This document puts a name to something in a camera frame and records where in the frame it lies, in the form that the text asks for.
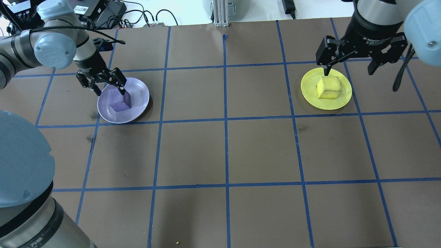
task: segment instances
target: blue tape line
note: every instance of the blue tape line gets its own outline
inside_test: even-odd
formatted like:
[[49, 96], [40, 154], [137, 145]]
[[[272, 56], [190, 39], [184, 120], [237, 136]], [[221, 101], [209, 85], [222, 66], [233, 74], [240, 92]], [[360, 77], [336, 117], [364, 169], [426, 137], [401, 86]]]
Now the blue tape line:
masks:
[[335, 28], [334, 19], [331, 17], [329, 18], [329, 20], [331, 21], [332, 29], [334, 30], [335, 39], [340, 40], [340, 38], [338, 37], [337, 29]]
[[253, 66], [269, 66], [269, 65], [283, 65], [283, 63], [229, 64], [229, 65], [225, 65], [225, 67], [253, 67]]
[[337, 180], [337, 181], [309, 181], [306, 185], [323, 185], [323, 184], [371, 184], [376, 183], [376, 179], [371, 180]]
[[425, 111], [422, 110], [416, 110], [416, 111], [390, 111], [390, 112], [367, 112], [367, 113], [361, 113], [361, 115], [401, 115], [401, 114], [421, 114], [425, 113]]
[[71, 75], [77, 75], [76, 72], [71, 72], [71, 73], [55, 73], [54, 76], [71, 76]]
[[222, 36], [222, 45], [224, 51], [224, 121], [225, 121], [225, 202], [227, 217], [227, 248], [231, 247], [231, 226], [230, 226], [230, 178], [228, 165], [228, 100], [227, 100], [227, 42], [228, 35]]
[[223, 188], [226, 184], [190, 184], [173, 186], [156, 186], [156, 189], [179, 189], [179, 188]]
[[286, 62], [284, 64], [315, 64], [316, 61], [293, 61], [293, 62]]
[[[441, 113], [441, 110], [429, 110], [429, 113]], [[391, 112], [368, 112], [361, 113], [363, 116], [369, 115], [394, 115], [394, 114], [418, 114], [426, 113], [424, 110], [416, 111], [391, 111]], [[313, 117], [330, 117], [330, 116], [358, 116], [358, 113], [332, 113], [332, 114], [307, 114], [295, 115], [295, 118], [313, 118]], [[289, 119], [291, 115], [286, 116], [247, 116], [247, 117], [229, 117], [227, 120], [266, 120], [266, 119]], [[189, 119], [189, 120], [163, 120], [162, 123], [188, 123], [188, 122], [205, 122], [205, 121], [225, 121], [225, 118], [208, 118], [208, 119]], [[158, 124], [159, 121], [135, 121], [129, 123], [115, 124], [115, 123], [100, 123], [99, 126], [116, 126], [116, 125], [143, 125], [143, 124]], [[95, 124], [80, 124], [80, 125], [43, 125], [37, 128], [86, 128], [94, 127]]]
[[280, 48], [282, 49], [283, 64], [284, 64], [284, 69], [285, 69], [286, 87], [287, 87], [287, 90], [288, 90], [289, 107], [291, 109], [291, 115], [293, 116], [293, 118], [292, 118], [292, 125], [293, 125], [293, 128], [294, 128], [295, 146], [296, 146], [296, 149], [297, 149], [297, 159], [299, 161], [300, 178], [302, 180], [302, 191], [303, 191], [303, 200], [304, 200], [304, 203], [305, 203], [306, 222], [308, 224], [310, 244], [311, 244], [311, 247], [314, 248], [314, 237], [312, 235], [312, 225], [311, 225], [311, 218], [310, 218], [310, 213], [309, 213], [308, 196], [307, 196], [307, 193], [306, 193], [305, 176], [303, 174], [303, 165], [302, 165], [302, 157], [301, 157], [301, 154], [300, 154], [299, 137], [297, 135], [297, 124], [295, 122], [294, 108], [293, 108], [293, 105], [292, 105], [292, 96], [291, 96], [291, 88], [290, 88], [290, 85], [289, 85], [289, 77], [288, 77], [288, 68], [287, 68], [287, 63], [286, 63], [285, 48], [283, 46], [283, 39], [282, 39], [282, 33], [280, 31], [279, 21], [276, 21], [276, 25], [277, 25], [277, 32], [279, 34]]
[[41, 75], [16, 75], [15, 78], [36, 78], [36, 77], [51, 77], [52, 74], [41, 74]]
[[47, 126], [37, 126], [37, 128], [90, 128], [90, 127], [94, 127], [95, 124], [84, 124], [84, 125], [47, 125]]
[[265, 186], [292, 186], [302, 185], [302, 182], [272, 182], [272, 183], [239, 183], [230, 184], [230, 187], [265, 187]]
[[211, 68], [223, 68], [223, 65], [207, 65], [207, 66], [193, 66], [193, 67], [173, 67], [167, 70], [193, 70], [193, 69], [211, 69]]
[[133, 191], [133, 190], [151, 190], [152, 186], [145, 187], [114, 187], [114, 188], [85, 188], [86, 192], [95, 192], [95, 191]]
[[224, 121], [224, 118], [213, 119], [192, 119], [192, 120], [164, 120], [162, 123], [186, 123], [186, 122], [203, 122], [203, 121]]
[[435, 134], [435, 136], [436, 136], [436, 138], [438, 140], [438, 145], [441, 147], [441, 138], [440, 138], [440, 136], [438, 134], [438, 131], [437, 131], [436, 127], [435, 127], [435, 124], [434, 124], [434, 122], [432, 120], [432, 117], [430, 116], [429, 111], [427, 110], [427, 106], [426, 106], [424, 100], [422, 99], [421, 93], [418, 90], [418, 87], [417, 87], [416, 82], [414, 80], [414, 77], [413, 77], [413, 75], [411, 73], [411, 70], [409, 69], [409, 66], [407, 66], [406, 69], [407, 69], [407, 72], [409, 73], [409, 77], [411, 78], [411, 81], [412, 81], [412, 84], [413, 84], [413, 86], [415, 88], [415, 91], [418, 94], [419, 100], [421, 101], [422, 107], [424, 108], [424, 111], [426, 112], [427, 118], [429, 119], [430, 125], [432, 126], [432, 129], [434, 131], [434, 134]]
[[316, 114], [316, 115], [295, 115], [296, 118], [312, 118], [312, 117], [329, 117], [329, 116], [357, 116], [358, 113], [341, 113], [341, 114]]
[[52, 192], [81, 192], [82, 188], [55, 188]]
[[121, 125], [144, 125], [144, 124], [158, 124], [159, 121], [134, 121], [134, 122], [127, 122], [127, 123], [100, 123], [101, 126], [121, 126]]
[[[441, 181], [441, 177], [420, 177], [420, 178], [391, 178], [380, 179], [382, 183], [399, 183], [399, 182], [426, 182]], [[370, 180], [336, 180], [336, 181], [305, 181], [306, 185], [326, 185], [326, 184], [371, 184], [376, 183], [376, 179]], [[302, 185], [302, 182], [269, 182], [269, 183], [236, 183], [228, 184], [228, 186], [240, 187], [270, 187], [270, 186], [293, 186]], [[190, 184], [190, 185], [171, 185], [156, 186], [157, 190], [180, 189], [180, 188], [224, 188], [226, 184]], [[93, 191], [131, 191], [131, 190], [151, 190], [153, 186], [144, 187], [115, 187], [115, 188], [56, 188], [54, 192], [93, 192]]]
[[157, 187], [157, 181], [158, 181], [159, 150], [161, 147], [162, 120], [164, 118], [164, 100], [165, 100], [165, 86], [166, 86], [166, 82], [167, 82], [168, 51], [170, 48], [170, 31], [171, 31], [171, 27], [169, 26], [168, 27], [168, 34], [167, 34], [167, 48], [165, 51], [164, 81], [162, 83], [161, 115], [160, 115], [160, 119], [159, 119], [158, 142], [156, 145], [155, 174], [153, 177], [152, 202], [151, 202], [151, 206], [150, 206], [150, 221], [149, 221], [149, 235], [148, 235], [148, 239], [147, 239], [147, 248], [150, 248], [151, 244], [152, 244], [153, 214], [154, 214], [154, 210], [155, 210], [156, 187]]
[[95, 124], [95, 132], [93, 133], [92, 144], [90, 145], [89, 158], [87, 159], [86, 173], [84, 174], [83, 187], [82, 187], [82, 191], [81, 191], [80, 202], [78, 204], [77, 217], [75, 219], [75, 223], [77, 225], [78, 225], [79, 220], [80, 220], [81, 208], [82, 208], [82, 203], [83, 203], [83, 200], [84, 200], [84, 191], [85, 191], [86, 184], [87, 184], [87, 178], [89, 177], [90, 164], [92, 162], [92, 154], [93, 154], [93, 149], [95, 147], [95, 141], [97, 140], [98, 127], [99, 127], [98, 124], [99, 123], [100, 123], [100, 116], [98, 116], [97, 122]]
[[393, 245], [395, 247], [398, 247], [398, 244], [397, 244], [397, 241], [396, 241], [395, 232], [394, 232], [393, 226], [392, 226], [392, 221], [391, 221], [390, 216], [389, 216], [389, 210], [388, 210], [388, 207], [387, 207], [386, 199], [385, 199], [385, 196], [384, 196], [384, 193], [383, 193], [383, 187], [381, 186], [380, 177], [378, 175], [377, 165], [376, 165], [375, 160], [374, 160], [374, 154], [372, 153], [372, 148], [370, 146], [369, 137], [368, 137], [367, 131], [366, 131], [366, 126], [364, 124], [363, 115], [361, 114], [360, 106], [359, 106], [359, 103], [358, 103], [358, 100], [357, 100], [357, 95], [355, 94], [354, 86], [352, 85], [351, 75], [349, 74], [349, 69], [348, 69], [348, 66], [346, 65], [346, 62], [343, 62], [343, 65], [344, 65], [344, 69], [346, 70], [346, 75], [348, 76], [348, 80], [351, 83], [352, 96], [354, 97], [355, 106], [357, 107], [357, 112], [359, 113], [360, 123], [361, 123], [362, 129], [363, 129], [364, 138], [366, 140], [367, 149], [369, 151], [369, 156], [370, 156], [370, 160], [371, 160], [371, 163], [372, 163], [372, 168], [374, 170], [375, 179], [376, 179], [376, 182], [377, 182], [377, 185], [378, 185], [378, 190], [380, 192], [380, 197], [381, 197], [381, 201], [383, 203], [383, 208], [384, 208], [384, 211], [385, 211], [386, 220], [387, 220], [387, 223], [389, 225], [389, 231], [390, 231], [390, 234], [391, 234], [391, 237], [392, 237]]
[[230, 117], [228, 120], [267, 120], [267, 119], [289, 119], [290, 115], [283, 116], [251, 116], [251, 117]]
[[395, 179], [380, 179], [380, 181], [384, 183], [441, 181], [441, 177], [395, 178]]
[[[115, 39], [118, 38], [118, 29], [115, 32]], [[113, 60], [113, 54], [115, 52], [115, 48], [116, 45], [113, 44], [113, 50], [112, 50], [112, 54], [110, 55], [110, 60], [109, 60], [109, 65], [108, 65], [108, 69], [110, 69], [111, 65], [112, 65], [112, 60]], [[83, 187], [82, 187], [82, 191], [81, 191], [81, 197], [80, 197], [80, 202], [78, 204], [78, 211], [77, 211], [77, 217], [75, 219], [75, 223], [78, 225], [79, 220], [80, 220], [80, 215], [81, 215], [81, 209], [82, 209], [82, 203], [84, 200], [84, 193], [86, 191], [86, 185], [87, 185], [87, 178], [89, 177], [89, 170], [90, 170], [90, 164], [92, 162], [92, 155], [93, 155], [93, 149], [95, 147], [95, 142], [97, 140], [97, 134], [98, 134], [98, 128], [100, 127], [100, 119], [101, 116], [98, 115], [97, 118], [97, 122], [95, 124], [95, 132], [93, 134], [93, 139], [92, 139], [92, 144], [90, 145], [90, 152], [89, 152], [89, 158], [87, 160], [87, 167], [86, 167], [86, 173], [84, 174], [84, 181], [83, 181]]]
[[138, 72], [138, 71], [163, 71], [164, 68], [153, 68], [153, 69], [135, 69], [135, 70], [121, 70], [121, 72]]
[[40, 111], [38, 112], [37, 121], [35, 121], [35, 126], [38, 126], [40, 122], [41, 114], [43, 113], [43, 109], [46, 104], [46, 99], [48, 98], [49, 89], [51, 88], [52, 81], [54, 80], [55, 69], [52, 70], [51, 78], [49, 79], [48, 87], [46, 88], [45, 97], [43, 98], [43, 102], [41, 103]]

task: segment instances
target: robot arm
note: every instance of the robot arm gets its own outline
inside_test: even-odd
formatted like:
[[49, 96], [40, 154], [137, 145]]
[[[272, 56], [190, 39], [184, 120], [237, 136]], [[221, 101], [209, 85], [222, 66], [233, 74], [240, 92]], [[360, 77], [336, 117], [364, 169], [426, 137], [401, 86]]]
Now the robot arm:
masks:
[[[317, 65], [328, 75], [349, 58], [371, 57], [369, 75], [385, 63], [396, 63], [409, 41], [420, 59], [441, 66], [441, 3], [438, 0], [353, 0], [354, 14], [345, 35], [325, 36], [316, 53]], [[397, 33], [405, 22], [405, 33]]]
[[19, 71], [47, 66], [78, 66], [77, 78], [84, 88], [99, 96], [96, 83], [109, 83], [125, 93], [126, 78], [118, 68], [109, 70], [99, 49], [90, 39], [66, 0], [47, 0], [37, 7], [44, 20], [41, 29], [25, 30], [19, 36], [0, 41], [0, 90]]

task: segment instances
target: gray robot arm segment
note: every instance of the gray robot arm segment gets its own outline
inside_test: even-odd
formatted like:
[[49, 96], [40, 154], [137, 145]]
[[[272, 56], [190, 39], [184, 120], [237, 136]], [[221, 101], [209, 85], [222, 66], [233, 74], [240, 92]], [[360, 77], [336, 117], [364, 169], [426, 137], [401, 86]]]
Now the gray robot arm segment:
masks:
[[[44, 19], [44, 22], [44, 27], [82, 26], [73, 11]], [[39, 61], [35, 56], [34, 47], [36, 44], [38, 45], [39, 42], [43, 42], [44, 39], [42, 38], [48, 34], [63, 34], [70, 38], [76, 46], [76, 53], [74, 52], [68, 60], [63, 57], [65, 56], [64, 53], [67, 52], [63, 52], [63, 54], [54, 54], [52, 59], [46, 56], [43, 60], [40, 59]], [[46, 51], [47, 53], [51, 53], [52, 48], [50, 46], [46, 49], [49, 50]], [[52, 29], [40, 32], [25, 30], [20, 35], [7, 37], [0, 40], [0, 90], [3, 89], [9, 83], [11, 78], [20, 71], [41, 65], [57, 67], [55, 62], [60, 58], [67, 60], [64, 62], [65, 65], [69, 65], [72, 62], [72, 59], [76, 64], [81, 65], [84, 64], [82, 61], [87, 60], [94, 55], [96, 57], [96, 50], [97, 49], [93, 41], [89, 38], [88, 33], [85, 30], [80, 29]], [[104, 61], [100, 60], [99, 62], [100, 63], [95, 65], [97, 69], [101, 70], [102, 68], [107, 68]], [[90, 68], [79, 67], [80, 70], [90, 70]]]

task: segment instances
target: sponge cube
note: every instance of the sponge cube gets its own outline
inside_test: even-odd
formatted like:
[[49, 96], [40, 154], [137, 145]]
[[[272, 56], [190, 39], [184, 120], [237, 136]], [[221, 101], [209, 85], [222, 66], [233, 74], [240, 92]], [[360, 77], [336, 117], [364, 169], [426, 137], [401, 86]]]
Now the sponge cube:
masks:
[[108, 92], [107, 104], [115, 111], [123, 111], [131, 108], [130, 94], [126, 91], [121, 95], [118, 89], [111, 89]]
[[319, 99], [336, 99], [341, 93], [340, 79], [335, 76], [324, 76], [317, 84]]

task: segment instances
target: wire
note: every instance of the wire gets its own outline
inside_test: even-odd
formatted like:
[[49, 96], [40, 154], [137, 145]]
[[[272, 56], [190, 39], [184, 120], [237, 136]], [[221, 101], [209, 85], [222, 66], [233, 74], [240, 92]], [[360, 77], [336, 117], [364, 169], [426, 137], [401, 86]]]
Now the wire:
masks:
[[176, 21], [176, 17], [175, 17], [175, 15], [174, 15], [170, 10], [168, 10], [168, 9], [161, 9], [160, 11], [158, 11], [158, 13], [156, 13], [156, 21], [158, 21], [158, 14], [159, 14], [161, 11], [167, 11], [168, 13], [170, 13], [170, 14], [173, 16], [173, 19], [174, 19], [175, 22], [176, 22], [176, 26], [179, 26], [178, 21]]
[[152, 14], [152, 12], [150, 12], [150, 11], [148, 11], [148, 10], [144, 10], [144, 13], [145, 12], [148, 12], [151, 16], [152, 16], [152, 21], [154, 21], [155, 20], [155, 18], [153, 17], [153, 14]]
[[86, 23], [87, 23], [88, 28], [95, 29], [95, 22], [94, 21], [92, 21], [91, 19], [87, 19]]
[[[146, 15], [143, 13], [139, 18], [138, 18], [138, 20], [136, 21], [136, 22], [134, 22], [134, 23], [130, 23], [130, 24], [137, 24], [139, 21], [141, 21], [141, 18], [142, 17], [144, 17], [144, 19], [146, 19], [147, 21], [146, 21], [146, 23], [147, 23], [147, 26], [149, 26], [150, 27], [150, 25], [149, 25], [149, 21], [148, 21], [148, 19], [147, 19], [147, 17], [146, 17]], [[109, 22], [110, 21], [112, 21], [112, 20], [115, 20], [115, 19], [117, 19], [117, 17], [113, 17], [113, 18], [111, 18], [111, 19], [109, 19], [106, 23], [107, 23], [107, 28], [110, 28], [109, 27]]]
[[82, 30], [92, 31], [92, 32], [95, 32], [97, 34], [101, 34], [101, 35], [103, 35], [103, 36], [113, 40], [114, 41], [113, 43], [120, 43], [120, 44], [123, 44], [123, 45], [126, 44], [125, 41], [117, 40], [114, 37], [112, 37], [110, 35], [107, 35], [107, 34], [105, 34], [103, 32], [100, 32], [100, 31], [97, 31], [97, 30], [93, 30], [93, 29], [90, 29], [90, 28], [87, 28], [87, 27], [83, 27], [83, 26], [50, 26], [50, 27], [42, 27], [42, 28], [31, 29], [29, 31], [29, 33], [41, 32], [41, 31], [52, 30], [52, 29], [82, 29]]
[[[140, 4], [140, 3], [130, 2], [130, 1], [124, 1], [124, 0], [107, 0], [107, 3], [108, 3], [108, 2], [111, 2], [111, 1], [112, 1], [112, 2], [123, 2], [123, 3], [129, 3], [129, 4], [137, 4], [137, 5], [139, 5], [139, 6], [142, 7], [142, 12], [143, 12], [143, 13], [145, 13], [145, 12], [150, 13], [150, 15], [152, 16], [152, 21], [155, 20], [155, 18], [153, 18], [153, 14], [152, 14], [150, 11], [145, 10], [145, 9], [144, 9], [144, 5], [142, 5], [142, 4]], [[146, 21], [146, 24], [147, 24], [148, 26], [150, 26], [150, 25], [149, 25], [149, 21], [148, 21], [148, 19], [147, 19], [146, 16], [144, 16], [144, 20]]]
[[0, 3], [0, 12], [2, 12], [9, 19], [9, 21], [12, 23], [13, 26], [15, 26], [16, 29], [22, 31], [23, 27], [19, 25], [19, 23], [14, 17], [12, 17], [11, 10], [3, 1], [1, 1]]
[[100, 26], [97, 26], [97, 27], [95, 28], [95, 30], [97, 30], [98, 28], [103, 27], [104, 25], [106, 25], [106, 26], [109, 28], [108, 25], [109, 25], [109, 22], [110, 22], [110, 21], [117, 20], [119, 17], [122, 17], [123, 15], [125, 15], [125, 14], [127, 14], [127, 13], [130, 13], [130, 12], [141, 12], [141, 13], [142, 13], [142, 15], [139, 17], [139, 19], [138, 19], [136, 22], [134, 22], [134, 23], [138, 23], [138, 22], [141, 20], [142, 17], [144, 17], [145, 19], [147, 19], [147, 16], [145, 15], [145, 13], [144, 13], [143, 11], [141, 11], [141, 10], [137, 10], [137, 9], [134, 9], [134, 10], [130, 10], [130, 11], [127, 11], [127, 12], [121, 13], [121, 14], [119, 14], [119, 15], [115, 15], [114, 17], [109, 16], [109, 19], [108, 19], [105, 23], [101, 24]]
[[133, 27], [132, 23], [130, 23], [129, 20], [127, 20], [127, 19], [124, 19], [124, 24], [126, 25], [126, 27], [127, 27], [127, 24], [129, 24], [130, 28]]
[[407, 51], [406, 57], [404, 59], [403, 65], [401, 66], [398, 74], [396, 75], [395, 82], [393, 83], [392, 90], [393, 92], [397, 92], [401, 85], [401, 79], [403, 78], [404, 71], [406, 70], [407, 64], [409, 64], [411, 58], [415, 55], [415, 50], [413, 49], [412, 44], [409, 46], [409, 50]]

